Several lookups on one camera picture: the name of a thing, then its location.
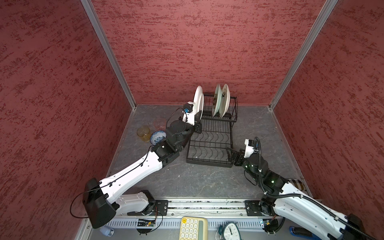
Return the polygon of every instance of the alarm clock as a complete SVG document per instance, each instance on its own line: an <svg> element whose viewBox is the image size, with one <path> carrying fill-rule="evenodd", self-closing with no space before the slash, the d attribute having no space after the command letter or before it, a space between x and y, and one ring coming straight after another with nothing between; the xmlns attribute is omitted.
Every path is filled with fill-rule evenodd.
<svg viewBox="0 0 384 240"><path fill-rule="evenodd" d="M224 227L220 226L218 233L222 240L241 240L240 231L234 222L230 222Z"/></svg>

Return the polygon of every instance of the marble floor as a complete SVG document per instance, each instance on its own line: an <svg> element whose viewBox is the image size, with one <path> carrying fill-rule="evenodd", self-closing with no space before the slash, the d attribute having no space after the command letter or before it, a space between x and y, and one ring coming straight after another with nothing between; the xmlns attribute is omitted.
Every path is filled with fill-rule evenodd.
<svg viewBox="0 0 384 240"><path fill-rule="evenodd" d="M149 142L141 141L136 130L149 125L154 131L155 118L168 119L178 105L139 105L128 125L126 135L111 166L115 174L134 163L148 150ZM301 174L285 151L277 132L271 113L267 107L239 106L238 119L233 125L233 147L244 148L245 139L258 136L262 144L262 153L269 168L285 178L300 179ZM214 167L186 162L187 150L165 168L147 176L130 188L126 194L149 190L156 198L163 197L201 197L201 198L261 198L261 190L244 178L243 168Z"/></svg>

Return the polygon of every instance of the aluminum frame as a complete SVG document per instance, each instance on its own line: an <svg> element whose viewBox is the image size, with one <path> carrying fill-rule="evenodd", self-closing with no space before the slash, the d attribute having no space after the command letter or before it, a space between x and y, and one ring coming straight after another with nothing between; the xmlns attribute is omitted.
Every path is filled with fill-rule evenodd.
<svg viewBox="0 0 384 240"><path fill-rule="evenodd" d="M289 143L284 135L284 132L279 124L279 121L277 120L276 118L276 115L275 113L273 112L273 110L270 109L270 112L271 112L271 115L272 115L272 119L276 125L276 131L277 133L279 134L280 136L280 139L281 139L281 142L283 143L283 147L284 147L284 150L285 152L288 154L288 157L290 158L291 160L291 163L293 165L293 168L296 170L297 174L300 176L300 180L303 182L304 186L305 186L305 190L307 191L308 193L308 196L310 197L313 197L308 185L307 185L307 182L305 181L304 179L304 176L303 176L303 173L301 172L300 170L300 167L299 165L297 164L297 161L296 161L296 158L295 156L293 155L293 152L291 150L291 147L289 146Z"/></svg>
<svg viewBox="0 0 384 240"><path fill-rule="evenodd" d="M111 66L115 71L116 77L120 82L120 85L125 93L125 96L129 101L129 104L131 105L131 108L136 109L137 104L135 102L135 99L133 98L133 95L131 93L131 90L129 89L128 83L125 80L124 74L121 71L119 63L116 59L115 54L113 53L113 50L109 44L107 36L105 35L103 27L101 26L101 23L99 21L99 18L97 17L96 11L93 7L91 0L81 0L81 3L83 4L85 12L87 13L89 20L91 21L91 24L96 32L96 35L98 36L101 42L101 45L105 51L105 54L109 59L109 62L111 63Z"/></svg>
<svg viewBox="0 0 384 240"><path fill-rule="evenodd" d="M331 14L331 12L332 12L332 10L335 7L337 2L338 2L338 0L326 0L326 2L324 3L322 9L319 12L319 15L317 16L315 22L312 25L310 32L308 33L307 37L305 38L303 45L301 46L296 58L294 59L291 67L289 68L283 82L281 83L279 89L277 90L275 96L273 97L271 103L269 104L269 107L272 110L276 107L276 105L279 102L281 96L283 95L285 89L287 88L288 84L290 83L291 79L293 78L294 74L296 73L297 69L299 68L305 55L307 54L307 52L311 48L317 35L319 35L320 30L323 28L325 22L327 21L329 15Z"/></svg>
<svg viewBox="0 0 384 240"><path fill-rule="evenodd" d="M203 217L207 219L268 219L273 216L247 216L245 200L259 199L200 199L200 198L156 198L168 200L168 211L164 219L184 216ZM138 216L116 215L114 219L136 219ZM75 240L88 240L92 226L89 219L84 219Z"/></svg>

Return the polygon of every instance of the calculator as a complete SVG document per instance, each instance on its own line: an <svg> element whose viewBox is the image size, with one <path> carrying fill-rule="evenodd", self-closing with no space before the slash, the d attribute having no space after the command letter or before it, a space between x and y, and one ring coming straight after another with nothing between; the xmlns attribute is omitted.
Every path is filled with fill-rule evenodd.
<svg viewBox="0 0 384 240"><path fill-rule="evenodd" d="M183 217L179 240L208 240L208 220L201 217Z"/></svg>

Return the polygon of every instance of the blue and white bowl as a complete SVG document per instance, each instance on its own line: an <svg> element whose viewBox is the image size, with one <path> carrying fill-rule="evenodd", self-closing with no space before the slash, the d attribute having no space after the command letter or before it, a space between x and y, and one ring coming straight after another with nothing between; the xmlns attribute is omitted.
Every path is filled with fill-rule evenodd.
<svg viewBox="0 0 384 240"><path fill-rule="evenodd" d="M151 135L151 144L152 145L156 145L158 142L160 142L161 140L163 140L163 138L166 137L166 133L164 131L156 131L154 132L152 135Z"/></svg>

